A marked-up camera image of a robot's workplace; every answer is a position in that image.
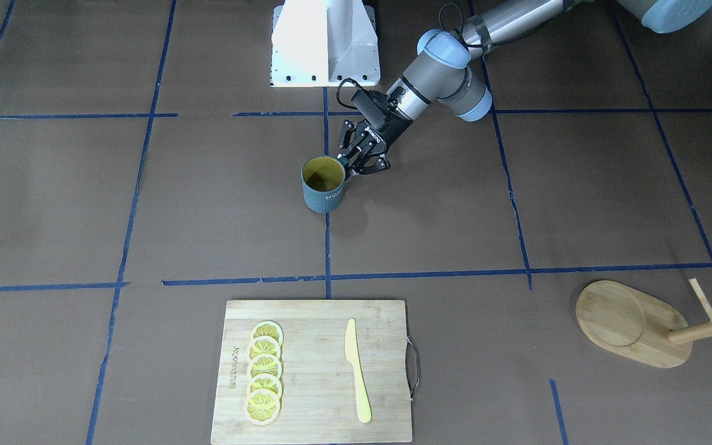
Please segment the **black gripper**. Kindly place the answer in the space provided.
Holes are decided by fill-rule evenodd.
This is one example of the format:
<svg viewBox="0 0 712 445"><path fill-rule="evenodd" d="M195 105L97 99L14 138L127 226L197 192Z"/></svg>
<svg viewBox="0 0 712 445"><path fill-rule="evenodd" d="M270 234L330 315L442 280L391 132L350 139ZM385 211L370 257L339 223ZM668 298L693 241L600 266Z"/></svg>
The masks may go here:
<svg viewBox="0 0 712 445"><path fill-rule="evenodd" d="M358 122L345 119L340 127L338 157L350 160L351 176L388 170L391 164L386 158L386 152L412 125L413 120L392 106L362 106L358 110L365 118L365 130L363 119ZM362 142L364 132L368 136Z"/></svg>

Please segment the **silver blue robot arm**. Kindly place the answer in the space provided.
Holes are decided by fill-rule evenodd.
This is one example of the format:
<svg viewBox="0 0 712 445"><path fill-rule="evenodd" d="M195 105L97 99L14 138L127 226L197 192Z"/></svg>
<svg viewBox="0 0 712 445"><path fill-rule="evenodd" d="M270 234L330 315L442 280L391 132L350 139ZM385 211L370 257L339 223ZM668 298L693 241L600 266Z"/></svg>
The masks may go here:
<svg viewBox="0 0 712 445"><path fill-rule="evenodd" d="M574 1L505 1L456 28L424 33L415 59L385 92L357 87L351 107L363 118L344 121L338 141L337 158L345 177L389 169L390 147L435 101L463 121L482 119L493 99L475 78L470 62L531 35L574 6Z"/></svg>

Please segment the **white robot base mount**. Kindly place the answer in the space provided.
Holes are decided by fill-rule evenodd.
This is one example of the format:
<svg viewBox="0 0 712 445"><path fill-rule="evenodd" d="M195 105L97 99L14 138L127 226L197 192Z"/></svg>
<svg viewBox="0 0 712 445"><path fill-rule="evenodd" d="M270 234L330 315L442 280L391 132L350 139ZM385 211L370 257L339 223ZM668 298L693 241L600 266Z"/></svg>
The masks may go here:
<svg viewBox="0 0 712 445"><path fill-rule="evenodd" d="M362 1L285 1L273 10L269 84L336 87L381 80L373 6Z"/></svg>

